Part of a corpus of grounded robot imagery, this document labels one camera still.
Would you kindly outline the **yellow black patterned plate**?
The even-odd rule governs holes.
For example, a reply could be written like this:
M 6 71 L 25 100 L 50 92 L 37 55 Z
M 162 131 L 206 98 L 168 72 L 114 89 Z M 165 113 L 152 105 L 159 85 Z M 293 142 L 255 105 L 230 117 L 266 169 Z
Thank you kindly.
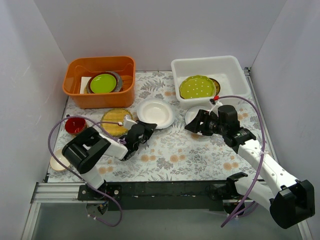
M 218 96 L 219 93 L 220 93 L 220 91 L 221 91 L 221 85 L 220 85 L 220 83 L 219 83 L 216 79 L 214 79 L 214 78 L 211 78 L 211 77 L 210 77 L 209 79 L 213 82 L 213 84 L 214 84 L 214 86 L 215 86 L 215 88 L 216 88 L 215 95 Z

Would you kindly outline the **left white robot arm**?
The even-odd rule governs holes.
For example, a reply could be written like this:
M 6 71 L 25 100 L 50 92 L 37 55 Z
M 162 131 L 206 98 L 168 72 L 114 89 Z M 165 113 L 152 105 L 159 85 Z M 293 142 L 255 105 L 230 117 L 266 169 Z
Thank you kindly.
M 105 137 L 89 127 L 68 142 L 61 153 L 76 168 L 84 182 L 90 185 L 89 194 L 95 200 L 101 200 L 107 191 L 103 185 L 105 180 L 96 167 L 97 162 L 103 155 L 127 161 L 136 153 L 140 144 L 150 139 L 157 126 L 156 123 L 136 121 L 121 138 L 125 144 Z

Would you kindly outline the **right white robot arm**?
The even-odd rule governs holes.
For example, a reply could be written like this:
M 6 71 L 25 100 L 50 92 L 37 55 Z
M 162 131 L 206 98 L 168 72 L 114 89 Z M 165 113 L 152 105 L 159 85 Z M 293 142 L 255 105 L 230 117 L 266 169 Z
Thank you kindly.
M 222 105 L 217 113 L 200 109 L 185 129 L 203 136 L 221 135 L 225 144 L 246 160 L 266 184 L 254 183 L 245 173 L 228 177 L 227 195 L 237 199 L 247 195 L 269 210 L 273 220 L 287 229 L 315 215 L 315 190 L 308 181 L 298 180 L 282 168 L 262 146 L 255 135 L 241 127 L 232 105 Z

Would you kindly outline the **green dotted scalloped plate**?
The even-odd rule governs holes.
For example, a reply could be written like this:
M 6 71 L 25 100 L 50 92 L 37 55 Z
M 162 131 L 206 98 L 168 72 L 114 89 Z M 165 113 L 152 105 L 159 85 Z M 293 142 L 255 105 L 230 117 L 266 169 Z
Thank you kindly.
M 209 98 L 216 95 L 217 88 L 209 77 L 204 75 L 189 76 L 179 86 L 182 99 Z

